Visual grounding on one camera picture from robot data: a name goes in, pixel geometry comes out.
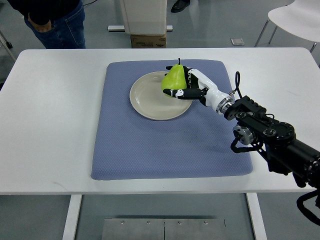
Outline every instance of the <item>dark jacket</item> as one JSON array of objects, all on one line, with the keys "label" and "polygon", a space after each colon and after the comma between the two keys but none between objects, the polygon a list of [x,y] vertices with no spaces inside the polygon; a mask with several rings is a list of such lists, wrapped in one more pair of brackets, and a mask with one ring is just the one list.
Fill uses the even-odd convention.
[{"label": "dark jacket", "polygon": [[76,8],[80,0],[8,0],[10,5],[22,15],[38,24],[64,17]]}]

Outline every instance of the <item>black cable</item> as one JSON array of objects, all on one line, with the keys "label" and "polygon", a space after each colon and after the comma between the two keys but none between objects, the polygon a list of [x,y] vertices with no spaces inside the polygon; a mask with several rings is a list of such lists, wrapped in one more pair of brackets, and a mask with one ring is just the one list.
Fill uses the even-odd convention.
[{"label": "black cable", "polygon": [[275,119],[275,115],[273,115],[272,113],[267,113],[267,114],[265,114],[266,116],[271,116],[272,117],[272,119]]},{"label": "black cable", "polygon": [[241,95],[239,86],[240,86],[240,72],[237,71],[237,72],[235,73],[235,91],[238,92],[239,98],[242,99],[242,95]]},{"label": "black cable", "polygon": [[87,6],[87,5],[93,4],[93,3],[95,3],[96,1],[98,1],[98,0],[94,0],[93,2],[89,2],[89,3],[87,3],[87,4],[83,4],[83,6]]},{"label": "black cable", "polygon": [[320,219],[317,218],[316,215],[314,215],[309,209],[307,209],[304,206],[304,201],[309,200],[311,198],[314,198],[316,196],[319,195],[319,191],[315,190],[312,192],[308,192],[305,195],[302,195],[301,197],[298,198],[298,200],[296,201],[296,206],[298,207],[298,209],[300,210],[300,212],[307,218],[309,219],[311,222],[313,222],[316,225],[320,226]]},{"label": "black cable", "polygon": [[241,139],[240,135],[235,136],[235,139],[232,141],[231,146],[230,146],[231,150],[236,154],[258,151],[264,145],[262,142],[258,142],[256,145],[251,144],[252,147],[248,147],[248,146],[236,147],[236,145],[240,139]]}]

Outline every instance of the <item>blue mat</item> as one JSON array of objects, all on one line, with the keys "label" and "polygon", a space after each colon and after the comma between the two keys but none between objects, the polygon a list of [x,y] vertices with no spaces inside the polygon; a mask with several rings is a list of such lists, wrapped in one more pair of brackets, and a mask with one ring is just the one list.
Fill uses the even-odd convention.
[{"label": "blue mat", "polygon": [[[177,62],[127,61],[107,67],[92,162],[94,180],[240,176],[252,171],[250,155],[230,149],[236,120],[227,121],[198,100],[167,121],[145,118],[132,107],[129,93],[135,81]],[[181,64],[203,72],[220,91],[232,90],[222,62],[182,59]]]}]

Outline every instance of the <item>shoe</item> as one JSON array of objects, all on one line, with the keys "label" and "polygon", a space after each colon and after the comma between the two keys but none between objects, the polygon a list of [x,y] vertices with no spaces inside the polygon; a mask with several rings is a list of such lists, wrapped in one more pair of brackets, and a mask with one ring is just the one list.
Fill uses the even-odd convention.
[{"label": "shoe", "polygon": [[190,5],[190,1],[185,2],[182,0],[178,0],[175,2],[175,4],[173,4],[173,6],[171,8],[171,12],[172,13],[179,13],[179,12],[183,11],[189,5]]}]

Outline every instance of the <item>white robotic hand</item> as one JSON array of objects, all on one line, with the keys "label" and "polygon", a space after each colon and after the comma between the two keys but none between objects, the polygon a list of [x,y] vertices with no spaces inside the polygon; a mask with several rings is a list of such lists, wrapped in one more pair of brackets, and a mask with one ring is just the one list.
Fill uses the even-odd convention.
[{"label": "white robotic hand", "polygon": [[211,106],[218,114],[224,114],[234,102],[229,94],[220,91],[217,85],[198,69],[184,67],[184,73],[189,88],[164,89],[163,92],[178,99],[198,99],[203,105]]}]

